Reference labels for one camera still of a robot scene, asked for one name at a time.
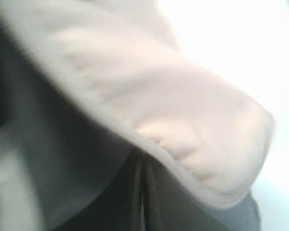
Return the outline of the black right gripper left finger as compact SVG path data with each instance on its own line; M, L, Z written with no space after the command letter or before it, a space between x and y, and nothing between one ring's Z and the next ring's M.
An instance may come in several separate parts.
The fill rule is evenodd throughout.
M142 155L132 152L118 175L89 206L62 225L64 231L140 231Z

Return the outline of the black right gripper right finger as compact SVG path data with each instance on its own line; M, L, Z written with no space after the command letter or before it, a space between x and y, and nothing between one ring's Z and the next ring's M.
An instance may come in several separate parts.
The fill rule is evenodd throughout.
M146 231L258 231L260 215L251 193L228 209L212 209L190 196L157 160L143 159Z

